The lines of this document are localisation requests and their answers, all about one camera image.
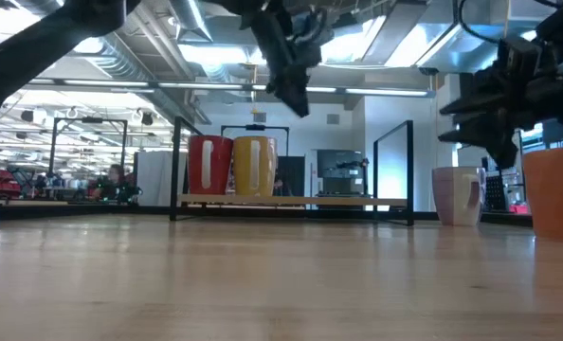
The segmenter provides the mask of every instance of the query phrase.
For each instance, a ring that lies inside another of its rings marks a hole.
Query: yellow mug
[[[277,163],[275,138],[264,136],[235,138],[233,145],[235,194],[272,196]]]

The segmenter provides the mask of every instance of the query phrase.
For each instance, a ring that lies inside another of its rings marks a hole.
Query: white mug
[[[486,197],[486,172],[477,167],[433,170],[433,197],[443,225],[476,226]]]

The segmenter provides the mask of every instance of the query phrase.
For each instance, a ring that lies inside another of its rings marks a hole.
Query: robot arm
[[[322,11],[310,13],[317,23],[305,30],[308,39],[287,40],[294,32],[292,15],[282,0],[211,0],[241,15],[241,29],[250,28],[267,60],[271,81],[267,86],[299,116],[309,114],[307,69],[321,61],[319,37],[326,23]],[[0,107],[4,100],[44,72],[77,44],[121,27],[140,0],[66,0],[38,23],[0,44]]]
[[[60,9],[0,44],[0,107],[77,44],[123,25],[140,0],[67,0]]]
[[[500,41],[498,59],[475,75],[476,90],[448,104],[459,130],[440,136],[485,148],[501,168],[512,167],[518,148],[516,129],[556,118],[563,124],[563,6],[536,28],[537,39]]]

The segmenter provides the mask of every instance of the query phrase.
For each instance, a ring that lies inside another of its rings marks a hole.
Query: mug
[[[445,226],[477,226],[486,197],[486,172],[477,167],[433,170],[433,197]]]
[[[224,195],[233,153],[233,140],[221,136],[189,139],[189,192]]]
[[[536,236],[563,242],[563,148],[524,154],[524,175]]]
[[[277,161],[275,138],[237,137],[233,146],[235,194],[272,196]]]

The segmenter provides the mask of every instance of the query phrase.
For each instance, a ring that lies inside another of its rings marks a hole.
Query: person
[[[97,187],[92,192],[92,199],[96,201],[118,200],[123,203],[136,203],[140,193],[140,188],[127,182],[121,165],[111,165],[108,176],[99,179],[97,182]]]
[[[276,173],[275,182],[273,183],[273,195],[292,196],[292,189],[290,189],[289,185],[287,181],[284,181],[283,177]]]

